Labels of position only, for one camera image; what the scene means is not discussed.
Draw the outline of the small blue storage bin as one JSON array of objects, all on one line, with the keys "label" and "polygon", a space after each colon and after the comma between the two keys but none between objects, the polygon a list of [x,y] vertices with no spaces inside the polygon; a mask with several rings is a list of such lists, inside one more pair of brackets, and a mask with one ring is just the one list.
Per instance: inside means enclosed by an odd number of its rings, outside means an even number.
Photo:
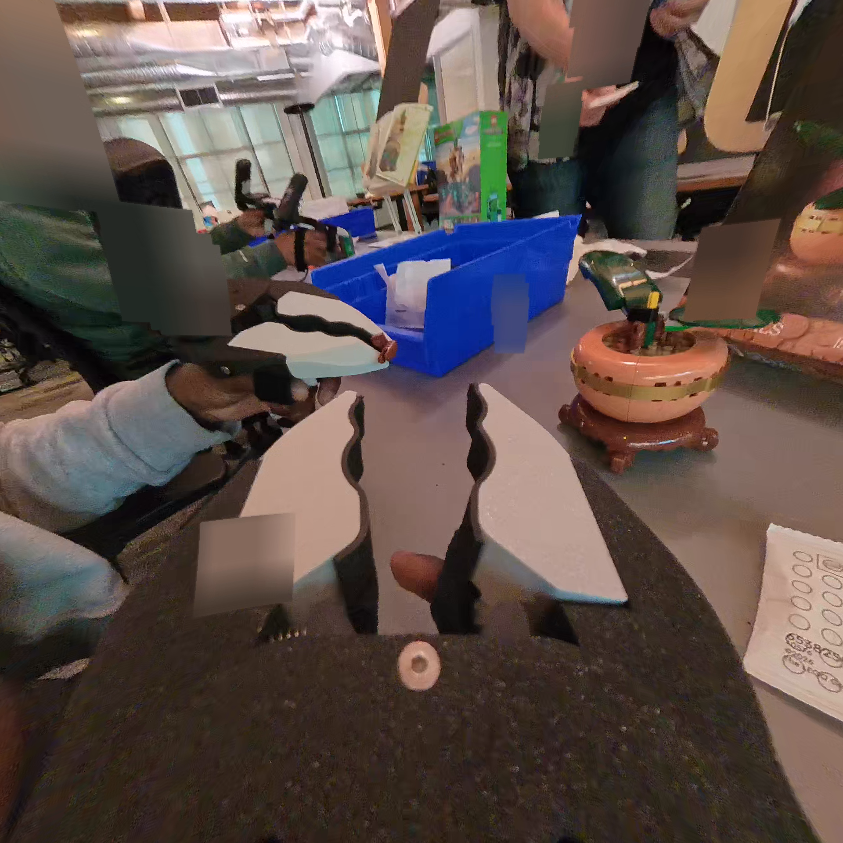
[{"label": "small blue storage bin", "polygon": [[324,217],[322,223],[344,229],[351,238],[370,240],[377,237],[374,209],[362,205],[346,213]]}]

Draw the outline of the person's left forearm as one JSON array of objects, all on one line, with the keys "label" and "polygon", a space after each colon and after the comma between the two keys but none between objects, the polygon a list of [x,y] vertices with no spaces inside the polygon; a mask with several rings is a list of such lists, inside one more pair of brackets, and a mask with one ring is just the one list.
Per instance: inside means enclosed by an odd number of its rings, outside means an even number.
[{"label": "person's left forearm", "polygon": [[163,486],[240,423],[201,425],[169,393],[165,364],[58,411],[2,424],[2,513],[62,533]]}]

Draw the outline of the person's left hand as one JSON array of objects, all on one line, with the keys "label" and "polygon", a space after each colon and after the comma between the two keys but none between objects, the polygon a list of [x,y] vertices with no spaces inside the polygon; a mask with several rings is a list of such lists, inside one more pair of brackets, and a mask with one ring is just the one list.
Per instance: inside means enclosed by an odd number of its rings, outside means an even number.
[{"label": "person's left hand", "polygon": [[322,378],[309,385],[288,379],[287,403],[265,401],[256,394],[254,374],[215,377],[196,364],[174,364],[165,375],[170,396],[203,427],[219,427],[260,415],[296,424],[330,403],[341,391],[340,378]]}]

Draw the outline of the white plastic bag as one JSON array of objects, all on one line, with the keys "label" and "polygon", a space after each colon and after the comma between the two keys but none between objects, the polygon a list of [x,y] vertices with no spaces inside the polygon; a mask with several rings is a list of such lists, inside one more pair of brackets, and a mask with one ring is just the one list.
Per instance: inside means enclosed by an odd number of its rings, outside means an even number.
[{"label": "white plastic bag", "polygon": [[391,275],[384,264],[376,264],[374,270],[386,286],[385,325],[424,331],[428,282],[451,269],[449,258],[402,261]]}]

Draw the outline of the black floor pole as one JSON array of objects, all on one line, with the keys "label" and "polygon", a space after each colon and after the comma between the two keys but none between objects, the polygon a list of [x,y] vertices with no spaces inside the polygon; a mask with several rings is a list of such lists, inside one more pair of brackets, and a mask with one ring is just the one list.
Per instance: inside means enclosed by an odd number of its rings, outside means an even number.
[{"label": "black floor pole", "polygon": [[283,113],[299,152],[300,170],[311,179],[310,192],[313,198],[327,198],[331,195],[331,189],[313,128],[311,113],[314,109],[314,102],[298,102],[284,106]]}]

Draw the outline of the large blue storage bin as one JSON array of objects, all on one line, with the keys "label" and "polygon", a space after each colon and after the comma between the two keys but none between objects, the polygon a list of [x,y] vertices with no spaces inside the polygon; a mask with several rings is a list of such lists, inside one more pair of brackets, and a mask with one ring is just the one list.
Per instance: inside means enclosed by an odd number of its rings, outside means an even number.
[{"label": "large blue storage bin", "polygon": [[[580,227],[579,216],[460,224],[314,269],[314,286],[379,324],[397,342],[393,364],[441,377],[494,343],[492,297],[497,277],[522,277],[531,321],[561,302]],[[386,282],[410,260],[449,259],[451,270],[429,280],[422,331],[385,325]]]}]

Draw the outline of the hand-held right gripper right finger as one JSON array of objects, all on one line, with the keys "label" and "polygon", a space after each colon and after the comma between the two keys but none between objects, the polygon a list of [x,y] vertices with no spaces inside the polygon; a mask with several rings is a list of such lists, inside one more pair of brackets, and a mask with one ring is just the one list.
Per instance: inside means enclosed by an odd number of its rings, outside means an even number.
[{"label": "hand-held right gripper right finger", "polygon": [[469,385],[472,480],[431,605],[444,635],[574,635],[571,607],[628,594],[565,448],[489,384]]}]

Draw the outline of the crumpled white paper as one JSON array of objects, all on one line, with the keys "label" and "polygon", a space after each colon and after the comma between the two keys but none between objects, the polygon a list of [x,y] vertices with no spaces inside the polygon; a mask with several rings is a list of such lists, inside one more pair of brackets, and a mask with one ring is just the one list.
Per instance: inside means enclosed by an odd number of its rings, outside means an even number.
[{"label": "crumpled white paper", "polygon": [[678,276],[688,267],[696,253],[696,243],[679,240],[644,241],[643,245],[616,238],[588,239],[577,234],[573,243],[573,256],[567,270],[566,283],[571,284],[579,273],[579,260],[587,252],[605,250],[622,255],[643,267],[650,279],[661,280]]}]

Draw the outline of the white phone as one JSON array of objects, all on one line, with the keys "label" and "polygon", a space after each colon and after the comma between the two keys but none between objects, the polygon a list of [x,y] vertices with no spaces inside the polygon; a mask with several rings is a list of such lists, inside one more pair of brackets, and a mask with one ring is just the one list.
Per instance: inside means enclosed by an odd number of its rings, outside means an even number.
[{"label": "white phone", "polygon": [[617,104],[624,98],[626,98],[629,94],[636,91],[639,87],[640,82],[638,80],[634,82],[630,82],[627,85],[621,86],[619,88],[615,88],[611,92],[607,92],[601,94],[600,96],[593,97],[587,104],[595,109],[600,108],[608,108]]}]

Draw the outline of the green toy box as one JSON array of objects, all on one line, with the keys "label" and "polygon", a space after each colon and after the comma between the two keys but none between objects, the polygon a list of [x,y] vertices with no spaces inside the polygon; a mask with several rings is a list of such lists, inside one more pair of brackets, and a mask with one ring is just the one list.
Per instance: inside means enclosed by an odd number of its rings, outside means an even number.
[{"label": "green toy box", "polygon": [[508,119],[476,111],[434,129],[438,226],[499,223],[508,216]]}]

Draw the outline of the person's right hand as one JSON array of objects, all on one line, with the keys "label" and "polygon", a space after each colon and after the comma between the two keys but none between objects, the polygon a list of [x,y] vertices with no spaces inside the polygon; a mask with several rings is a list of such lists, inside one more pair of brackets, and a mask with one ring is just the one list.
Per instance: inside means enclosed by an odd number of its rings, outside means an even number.
[{"label": "person's right hand", "polygon": [[396,551],[389,563],[396,584],[429,604],[434,600],[445,564],[443,558],[410,551]]}]

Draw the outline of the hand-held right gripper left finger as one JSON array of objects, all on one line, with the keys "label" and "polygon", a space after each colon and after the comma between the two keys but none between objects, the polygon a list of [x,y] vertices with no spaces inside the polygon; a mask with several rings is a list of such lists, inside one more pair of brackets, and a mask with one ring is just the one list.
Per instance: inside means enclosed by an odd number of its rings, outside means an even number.
[{"label": "hand-held right gripper left finger", "polygon": [[364,474],[364,397],[345,391],[275,442],[240,512],[290,515],[292,595],[259,634],[376,634],[378,575]]}]

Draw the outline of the person's pale hooded sweater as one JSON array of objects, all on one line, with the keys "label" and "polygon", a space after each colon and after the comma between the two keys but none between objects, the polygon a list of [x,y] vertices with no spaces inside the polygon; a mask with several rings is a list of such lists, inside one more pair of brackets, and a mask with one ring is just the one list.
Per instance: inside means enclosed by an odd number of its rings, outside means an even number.
[{"label": "person's pale hooded sweater", "polygon": [[1,630],[40,641],[73,623],[113,615],[129,594],[101,556],[11,515],[1,515]]}]

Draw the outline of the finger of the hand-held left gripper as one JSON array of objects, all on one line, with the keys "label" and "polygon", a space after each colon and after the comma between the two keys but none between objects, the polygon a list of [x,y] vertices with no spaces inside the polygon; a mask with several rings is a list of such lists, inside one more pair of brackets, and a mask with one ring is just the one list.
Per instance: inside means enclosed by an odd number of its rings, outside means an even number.
[{"label": "finger of the hand-held left gripper", "polygon": [[295,331],[282,323],[263,323],[239,332],[229,347],[266,353],[271,363],[283,362],[289,373],[309,385],[322,378],[342,378],[384,370],[390,361],[355,336],[321,331]]},{"label": "finger of the hand-held left gripper", "polygon": [[322,332],[333,337],[354,337],[371,343],[384,334],[364,313],[336,298],[308,292],[286,292],[276,303],[277,320],[299,332]]}]

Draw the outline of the white printed paper bag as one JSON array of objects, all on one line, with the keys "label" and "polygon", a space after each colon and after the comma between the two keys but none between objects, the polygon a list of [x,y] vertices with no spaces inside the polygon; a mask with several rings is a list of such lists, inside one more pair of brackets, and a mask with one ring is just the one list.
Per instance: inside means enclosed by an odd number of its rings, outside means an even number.
[{"label": "white printed paper bag", "polygon": [[842,544],[771,524],[743,668],[842,721]]}]

